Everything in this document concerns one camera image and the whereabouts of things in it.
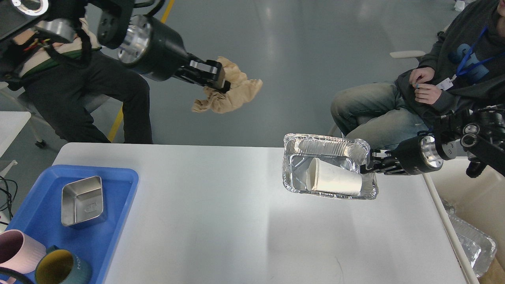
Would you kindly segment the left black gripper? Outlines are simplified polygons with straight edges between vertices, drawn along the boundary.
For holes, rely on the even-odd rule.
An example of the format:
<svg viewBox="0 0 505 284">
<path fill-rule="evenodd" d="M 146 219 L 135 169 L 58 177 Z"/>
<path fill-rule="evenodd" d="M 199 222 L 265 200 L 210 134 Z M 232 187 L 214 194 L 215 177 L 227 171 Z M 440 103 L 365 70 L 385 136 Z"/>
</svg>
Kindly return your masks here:
<svg viewBox="0 0 505 284">
<path fill-rule="evenodd" d="M 126 68 L 154 81 L 165 81 L 174 75 L 176 79 L 222 93 L 231 88 L 220 62 L 191 60 L 180 34 L 148 15 L 131 17 L 118 48 L 118 59 Z"/>
</svg>

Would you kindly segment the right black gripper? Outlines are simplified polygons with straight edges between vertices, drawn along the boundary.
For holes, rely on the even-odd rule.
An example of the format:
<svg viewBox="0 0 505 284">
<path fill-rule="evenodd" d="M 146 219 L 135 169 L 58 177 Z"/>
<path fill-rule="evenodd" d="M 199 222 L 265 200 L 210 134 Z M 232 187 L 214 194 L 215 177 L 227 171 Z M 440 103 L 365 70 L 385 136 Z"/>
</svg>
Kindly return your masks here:
<svg viewBox="0 0 505 284">
<path fill-rule="evenodd" d="M 390 149 L 371 149 L 370 156 L 371 159 L 393 159 L 394 153 Z M 411 175 L 438 171 L 443 165 L 443 159 L 436 150 L 435 137 L 431 135 L 420 135 L 401 142 L 395 149 L 395 158 Z M 361 174 L 372 172 L 398 175 L 399 167 L 394 160 L 372 160 L 361 165 Z"/>
</svg>

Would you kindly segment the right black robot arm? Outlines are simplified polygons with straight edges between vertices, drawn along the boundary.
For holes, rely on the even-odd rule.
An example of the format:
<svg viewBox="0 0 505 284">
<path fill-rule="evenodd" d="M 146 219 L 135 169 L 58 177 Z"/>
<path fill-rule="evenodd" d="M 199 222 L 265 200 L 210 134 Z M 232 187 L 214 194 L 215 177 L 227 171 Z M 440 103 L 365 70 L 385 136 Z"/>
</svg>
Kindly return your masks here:
<svg viewBox="0 0 505 284">
<path fill-rule="evenodd" d="M 504 104 L 463 110 L 438 118 L 430 131 L 420 131 L 395 149 L 372 149 L 360 172 L 415 176 L 442 169 L 457 157 L 460 144 L 467 153 L 467 176 L 476 178 L 490 166 L 504 174 Z"/>
</svg>

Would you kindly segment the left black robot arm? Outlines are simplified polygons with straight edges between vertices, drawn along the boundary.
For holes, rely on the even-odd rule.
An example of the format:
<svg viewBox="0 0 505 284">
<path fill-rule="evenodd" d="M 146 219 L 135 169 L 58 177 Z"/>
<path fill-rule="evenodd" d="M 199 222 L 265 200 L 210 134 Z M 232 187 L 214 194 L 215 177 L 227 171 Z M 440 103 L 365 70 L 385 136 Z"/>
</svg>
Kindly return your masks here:
<svg viewBox="0 0 505 284">
<path fill-rule="evenodd" d="M 187 53 L 180 34 L 154 18 L 163 0 L 2 0 L 1 81 L 18 82 L 23 64 L 39 48 L 61 64 L 86 67 L 91 44 L 79 19 L 88 4 L 102 10 L 99 43 L 118 49 L 126 68 L 155 81 L 174 77 L 229 91 L 221 63 Z"/>
</svg>

